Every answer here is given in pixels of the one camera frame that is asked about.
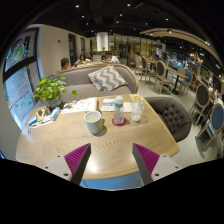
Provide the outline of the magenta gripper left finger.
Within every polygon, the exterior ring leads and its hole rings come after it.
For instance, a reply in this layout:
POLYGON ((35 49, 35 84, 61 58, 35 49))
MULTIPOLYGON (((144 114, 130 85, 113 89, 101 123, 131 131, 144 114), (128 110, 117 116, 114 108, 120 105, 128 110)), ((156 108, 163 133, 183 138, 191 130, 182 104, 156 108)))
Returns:
POLYGON ((91 155, 91 144, 85 144, 64 156, 65 161, 72 173, 71 182, 81 183, 88 159, 91 155))

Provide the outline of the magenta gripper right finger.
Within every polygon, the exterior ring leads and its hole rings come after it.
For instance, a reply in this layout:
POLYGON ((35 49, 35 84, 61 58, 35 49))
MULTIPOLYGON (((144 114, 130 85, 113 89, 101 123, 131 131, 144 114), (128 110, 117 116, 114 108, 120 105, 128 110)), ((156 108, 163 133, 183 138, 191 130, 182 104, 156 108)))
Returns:
POLYGON ((133 144, 132 153, 138 165, 143 184, 148 185, 152 183, 152 172, 160 156, 146 147, 136 143, 133 144))

